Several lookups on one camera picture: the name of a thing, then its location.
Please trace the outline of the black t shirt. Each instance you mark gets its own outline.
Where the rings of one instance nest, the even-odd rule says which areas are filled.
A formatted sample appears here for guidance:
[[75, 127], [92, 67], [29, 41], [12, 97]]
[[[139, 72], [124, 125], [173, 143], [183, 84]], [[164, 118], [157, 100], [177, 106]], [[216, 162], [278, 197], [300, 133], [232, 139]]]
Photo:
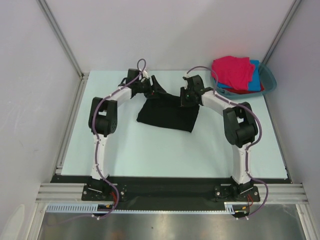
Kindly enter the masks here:
[[169, 93], [149, 98], [137, 115], [136, 121], [146, 125], [191, 133], [194, 129], [199, 105], [181, 106], [179, 96]]

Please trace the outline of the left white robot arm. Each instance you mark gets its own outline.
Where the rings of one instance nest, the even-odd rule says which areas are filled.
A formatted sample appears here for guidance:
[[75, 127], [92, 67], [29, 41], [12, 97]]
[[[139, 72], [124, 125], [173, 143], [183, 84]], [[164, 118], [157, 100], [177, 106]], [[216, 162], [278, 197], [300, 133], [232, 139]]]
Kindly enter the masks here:
[[130, 68], [113, 93], [92, 99], [88, 125], [94, 139], [94, 164], [83, 189], [84, 201], [106, 201], [117, 193], [108, 181], [109, 172], [104, 168], [104, 158], [110, 135], [117, 129], [118, 107], [136, 94], [144, 94], [147, 99], [152, 99], [165, 93], [155, 76], [148, 77], [145, 70]]

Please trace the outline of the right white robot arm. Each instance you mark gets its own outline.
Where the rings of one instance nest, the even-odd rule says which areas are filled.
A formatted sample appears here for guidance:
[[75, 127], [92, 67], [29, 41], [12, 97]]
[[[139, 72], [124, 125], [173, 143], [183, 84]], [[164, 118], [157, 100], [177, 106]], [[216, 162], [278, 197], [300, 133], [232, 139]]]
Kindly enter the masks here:
[[253, 113], [248, 102], [236, 103], [212, 87], [204, 87], [199, 75], [185, 75], [186, 86], [180, 88], [180, 100], [183, 107], [204, 106], [223, 118], [224, 135], [232, 146], [233, 180], [230, 188], [231, 196], [242, 201], [253, 189], [251, 176], [251, 146], [256, 135], [260, 133], [261, 124]]

